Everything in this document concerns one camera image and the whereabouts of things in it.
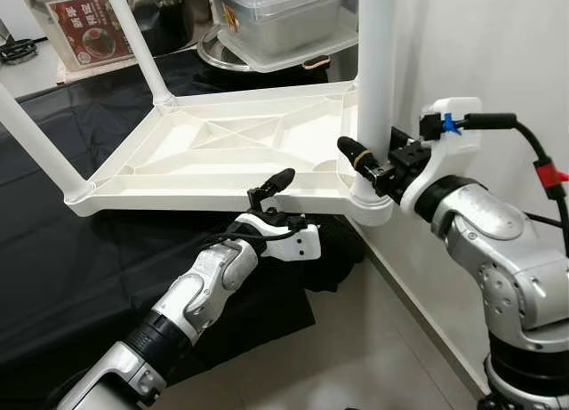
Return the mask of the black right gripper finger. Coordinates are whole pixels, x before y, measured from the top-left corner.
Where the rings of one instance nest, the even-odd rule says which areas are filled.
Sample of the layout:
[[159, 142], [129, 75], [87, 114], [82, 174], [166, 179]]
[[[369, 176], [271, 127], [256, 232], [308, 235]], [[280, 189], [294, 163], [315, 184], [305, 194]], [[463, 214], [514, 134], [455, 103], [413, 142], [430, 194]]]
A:
[[353, 170], [369, 181], [379, 179], [382, 174], [382, 164], [374, 157], [373, 151], [367, 149], [355, 139], [341, 136], [337, 139], [337, 149], [347, 158]]

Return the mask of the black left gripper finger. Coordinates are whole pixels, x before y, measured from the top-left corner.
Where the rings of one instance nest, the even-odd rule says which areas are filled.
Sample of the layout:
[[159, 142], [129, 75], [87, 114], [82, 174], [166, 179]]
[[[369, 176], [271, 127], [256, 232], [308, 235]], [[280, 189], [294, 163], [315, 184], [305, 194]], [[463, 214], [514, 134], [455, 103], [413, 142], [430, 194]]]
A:
[[259, 202], [269, 197], [280, 194], [281, 191], [287, 189], [295, 179], [296, 171], [292, 167], [286, 167], [284, 170], [273, 174], [267, 181], [259, 186]]

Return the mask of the clear plastic storage box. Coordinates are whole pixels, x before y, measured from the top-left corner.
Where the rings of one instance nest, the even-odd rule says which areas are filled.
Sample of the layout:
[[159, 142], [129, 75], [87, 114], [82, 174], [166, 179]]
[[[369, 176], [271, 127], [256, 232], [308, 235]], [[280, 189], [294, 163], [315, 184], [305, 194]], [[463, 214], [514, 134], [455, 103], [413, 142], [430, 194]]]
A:
[[252, 71], [268, 73], [357, 44], [356, 0], [211, 0], [217, 39]]

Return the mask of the shiny black round container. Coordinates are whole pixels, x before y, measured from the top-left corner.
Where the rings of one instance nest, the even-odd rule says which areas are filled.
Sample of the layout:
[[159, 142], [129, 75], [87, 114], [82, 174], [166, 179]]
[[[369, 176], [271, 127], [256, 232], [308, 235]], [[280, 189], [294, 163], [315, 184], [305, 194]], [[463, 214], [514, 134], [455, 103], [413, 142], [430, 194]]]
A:
[[188, 0], [129, 0], [151, 55], [182, 51], [194, 40], [194, 13]]

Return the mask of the black tablecloth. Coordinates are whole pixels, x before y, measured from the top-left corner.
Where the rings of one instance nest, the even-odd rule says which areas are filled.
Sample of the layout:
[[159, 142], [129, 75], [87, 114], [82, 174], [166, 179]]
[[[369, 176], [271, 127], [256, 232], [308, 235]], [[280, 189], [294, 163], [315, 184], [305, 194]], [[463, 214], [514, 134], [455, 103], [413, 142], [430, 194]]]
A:
[[[174, 94], [240, 92], [329, 82], [329, 66], [243, 74], [212, 68], [194, 52], [156, 60]], [[89, 178], [151, 110], [138, 66], [18, 97], [62, 155]], [[261, 259], [222, 318], [168, 377], [175, 386], [247, 356], [267, 342], [312, 330], [309, 291], [337, 292], [362, 262], [362, 240], [341, 216], [309, 214], [324, 256]], [[236, 213], [110, 211], [76, 216], [48, 174], [0, 131], [0, 410], [52, 410], [61, 395], [139, 324], [186, 272], [203, 238]]]

